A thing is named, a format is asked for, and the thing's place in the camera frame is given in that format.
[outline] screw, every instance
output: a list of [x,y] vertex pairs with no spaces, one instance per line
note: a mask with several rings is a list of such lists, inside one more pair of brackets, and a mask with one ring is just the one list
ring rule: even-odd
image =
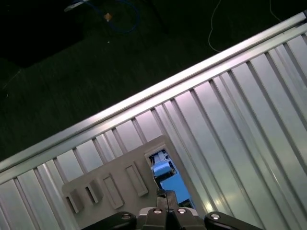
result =
[[154,211],[155,214],[160,214],[160,213],[162,213],[162,210],[161,210],[161,209],[158,209],[158,208],[154,209],[153,211]]
[[213,219],[219,219],[219,218],[221,218],[219,215],[217,215],[217,214],[212,214],[211,215],[211,218],[213,218]]
[[180,214],[185,214],[187,211],[183,208],[177,210]]
[[124,214],[121,216],[122,219],[130,219],[131,216],[129,214]]

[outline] blue cable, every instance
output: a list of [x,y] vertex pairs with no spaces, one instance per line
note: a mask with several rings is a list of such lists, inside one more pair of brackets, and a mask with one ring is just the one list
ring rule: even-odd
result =
[[[136,13],[136,23],[133,25],[133,27],[131,29],[126,30],[126,31],[121,30],[120,28],[115,26],[111,21],[109,21],[109,22],[107,21],[107,23],[109,24],[109,26],[113,30],[115,30],[117,32],[120,32],[122,34],[127,34],[127,33],[130,33],[132,31],[134,31],[136,29],[136,27],[140,24],[140,20],[141,20],[140,13],[139,13],[138,9],[132,3],[128,2],[128,1],[125,1],[125,0],[115,0],[115,1],[127,4],[127,5],[131,6],[134,9],[134,11]],[[99,14],[99,16],[101,18],[105,19],[104,18],[105,14],[98,7],[94,6],[93,4],[89,3],[88,1],[83,1],[83,0],[74,0],[72,2],[72,4],[76,4],[78,2],[83,2],[83,3],[87,4],[87,5],[89,5],[90,7],[92,7]]]

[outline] blue object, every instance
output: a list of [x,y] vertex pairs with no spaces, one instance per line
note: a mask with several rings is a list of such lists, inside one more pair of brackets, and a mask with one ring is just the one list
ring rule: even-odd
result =
[[[153,155],[152,158],[154,163],[151,169],[155,180],[160,184],[161,188],[175,191],[178,204],[189,200],[191,206],[195,207],[178,169],[172,160],[168,158],[167,153],[163,150]],[[157,177],[165,175],[166,173],[170,173],[169,177],[164,178],[163,180],[157,179]]]
[[190,199],[190,194],[179,173],[176,173],[175,175],[160,182],[160,185],[165,190],[175,191],[178,204]]
[[161,161],[157,164],[154,164],[154,167],[152,167],[153,175],[155,177],[161,176],[163,174],[166,174],[170,171],[172,171],[171,166],[169,165],[168,161]]
[[[141,21],[141,17],[140,17],[140,13],[139,13],[138,9],[137,9],[132,3],[130,3],[130,2],[128,2],[128,1],[126,1],[126,0],[115,0],[115,1],[124,3],[124,4],[126,4],[126,5],[129,5],[129,6],[131,6],[131,7],[134,9],[134,11],[135,11],[135,13],[136,13],[136,23],[133,25],[133,27],[132,27],[131,29],[126,30],[126,31],[125,31],[125,30],[121,30],[121,29],[119,29],[118,27],[114,26],[114,24],[113,24],[111,21],[107,22],[108,25],[109,25],[113,30],[115,30],[115,31],[117,31],[117,32],[120,32],[120,33],[122,33],[122,34],[127,34],[127,33],[132,32],[133,30],[136,29],[136,27],[140,24],[140,21]],[[105,15],[105,14],[104,14],[98,7],[94,6],[93,4],[89,3],[88,1],[83,1],[83,0],[74,0],[74,1],[72,1],[72,4],[76,4],[76,3],[78,3],[78,2],[83,2],[83,3],[87,4],[87,5],[89,5],[90,7],[92,7],[92,8],[99,14],[99,16],[100,16],[101,18],[104,19],[104,15]]]

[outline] blue block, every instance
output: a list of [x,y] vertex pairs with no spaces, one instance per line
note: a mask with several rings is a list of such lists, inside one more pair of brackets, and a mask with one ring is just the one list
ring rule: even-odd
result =
[[160,185],[165,190],[175,191],[178,204],[187,199],[190,199],[190,194],[188,192],[188,189],[186,188],[179,173],[160,182]]
[[160,161],[157,164],[152,166],[153,175],[155,177],[161,176],[165,173],[168,173],[172,170],[171,166],[169,166],[168,161]]

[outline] white cable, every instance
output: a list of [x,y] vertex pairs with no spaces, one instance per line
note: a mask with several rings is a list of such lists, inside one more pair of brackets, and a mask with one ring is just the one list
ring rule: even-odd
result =
[[211,45],[211,43],[210,43],[210,37],[211,37],[211,34],[212,34],[212,32],[213,32],[213,16],[214,16],[215,11],[216,11],[217,8],[219,7],[221,1],[222,1],[222,0],[219,0],[218,4],[216,5],[216,7],[215,7],[215,9],[214,9],[214,11],[213,11],[213,13],[212,13],[212,16],[211,16],[211,31],[210,31],[209,36],[208,36],[208,44],[209,44],[209,46],[211,47],[211,49],[213,49],[213,50],[216,51],[216,52],[220,52],[220,50],[214,49],[214,48],[212,47],[212,45]]
[[5,83],[5,85],[2,87],[2,90],[4,90],[8,84],[10,84],[10,82],[20,73],[20,71],[21,69]]
[[270,0],[270,13],[271,15],[274,16],[274,18],[276,18],[279,22],[282,22],[282,20],[280,20],[272,11],[272,0]]
[[[220,51],[220,50],[217,50],[217,49],[215,49],[215,48],[213,48],[213,46],[212,46],[211,43],[210,43],[210,38],[211,38],[211,34],[212,34],[212,32],[213,32],[213,17],[214,17],[214,14],[215,14],[217,8],[219,7],[221,1],[222,1],[222,0],[219,0],[219,2],[217,3],[216,7],[215,7],[214,10],[213,10],[213,13],[212,13],[212,16],[211,16],[211,31],[210,31],[209,36],[208,36],[208,44],[209,44],[209,46],[211,47],[211,49],[213,49],[213,50],[216,51],[216,52],[221,52],[221,51]],[[272,0],[269,0],[269,4],[270,4],[270,13],[271,13],[271,15],[273,15],[273,17],[276,18],[279,22],[282,22],[282,20],[280,20],[280,18],[278,18],[278,17],[273,13],[273,11],[272,11]]]

